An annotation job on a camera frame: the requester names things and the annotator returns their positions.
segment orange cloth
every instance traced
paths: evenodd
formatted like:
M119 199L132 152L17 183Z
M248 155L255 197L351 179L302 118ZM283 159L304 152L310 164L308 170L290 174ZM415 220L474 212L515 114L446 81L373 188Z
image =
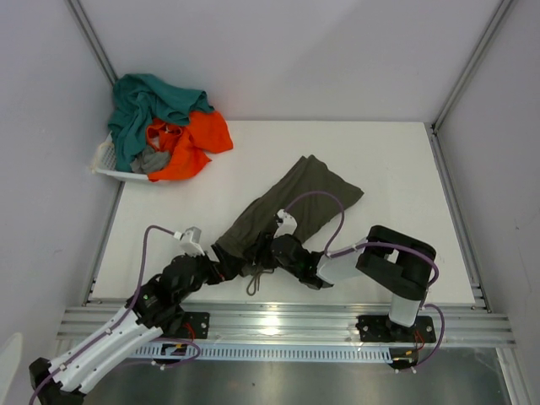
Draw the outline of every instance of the orange cloth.
M219 154L233 148L227 123L217 111L194 111L189 119L187 127L179 127L154 118L146 128L148 145L170 153L170 162L163 170L148 174L151 181L189 179L212 161L203 150Z

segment black mounting plate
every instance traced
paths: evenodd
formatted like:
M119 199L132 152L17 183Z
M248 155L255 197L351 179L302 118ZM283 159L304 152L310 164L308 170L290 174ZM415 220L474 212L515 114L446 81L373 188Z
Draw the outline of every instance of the black mounting plate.
M182 317L182 325L187 323L193 328L196 339L207 339L210 328L210 314L208 312L185 312ZM192 335L185 327L180 327L176 332L164 333L164 338L192 339Z
M388 315L361 315L358 317L357 329L360 341L366 343L416 343L414 331L418 330L426 343L435 343L437 337L431 316L417 316L416 322L409 329L399 328L391 333L386 326Z

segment white wall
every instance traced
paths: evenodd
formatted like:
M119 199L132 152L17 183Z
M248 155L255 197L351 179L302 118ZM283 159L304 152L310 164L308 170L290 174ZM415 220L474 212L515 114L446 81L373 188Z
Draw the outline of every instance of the white wall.
M3 2L0 52L0 343L24 334L11 405L80 303L116 183L89 172L111 88L64 2Z
M119 75L229 119L432 122L499 0L83 0Z
M442 128L497 311L540 383L540 2L519 0Z

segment red wire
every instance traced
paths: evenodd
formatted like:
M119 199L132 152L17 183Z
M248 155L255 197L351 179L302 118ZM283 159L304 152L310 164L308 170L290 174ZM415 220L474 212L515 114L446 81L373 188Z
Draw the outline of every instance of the red wire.
M192 325L189 323L186 323L184 324L184 328L187 329L190 335L192 335L192 341L195 340L196 336L195 336L195 331L192 328Z
M416 337L418 337L420 339L420 342L422 342L422 346L420 346L419 349L417 349L418 351L422 350L425 346L425 340L424 338L422 337L422 335L420 334L419 331L414 331L414 340L416 341Z

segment olive green cloth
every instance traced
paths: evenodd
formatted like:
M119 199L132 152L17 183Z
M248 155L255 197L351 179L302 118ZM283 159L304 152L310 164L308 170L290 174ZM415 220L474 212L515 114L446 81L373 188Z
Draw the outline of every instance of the olive green cloth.
M286 208L299 195L313 191L331 193L345 209L364 195L357 186L332 173L315 156L303 156L278 183L244 210L216 245L233 257L245 258L246 249L256 241L260 232L277 228L275 215L280 209ZM339 206L328 196L303 198L289 212L298 224L294 236L304 243L340 212Z

